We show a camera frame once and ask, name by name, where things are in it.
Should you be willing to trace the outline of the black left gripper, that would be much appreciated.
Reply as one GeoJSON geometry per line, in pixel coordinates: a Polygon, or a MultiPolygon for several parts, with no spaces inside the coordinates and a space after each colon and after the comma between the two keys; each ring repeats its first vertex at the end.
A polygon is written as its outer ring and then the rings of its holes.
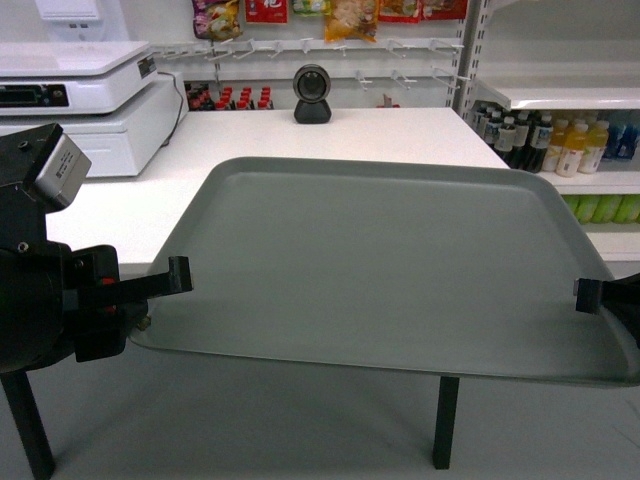
{"type": "Polygon", "coordinates": [[[146,300],[193,290],[188,257],[169,257],[167,272],[120,281],[117,252],[109,245],[74,251],[64,281],[77,289],[79,309],[65,315],[64,345],[79,363],[121,354],[148,313],[146,300]]]}

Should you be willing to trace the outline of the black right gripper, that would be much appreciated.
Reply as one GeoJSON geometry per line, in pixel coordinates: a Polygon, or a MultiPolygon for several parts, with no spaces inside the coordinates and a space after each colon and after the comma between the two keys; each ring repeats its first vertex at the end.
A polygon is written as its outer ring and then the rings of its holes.
{"type": "Polygon", "coordinates": [[[622,323],[639,346],[639,274],[602,281],[579,278],[574,282],[575,309],[597,314],[606,308],[622,323]]]}

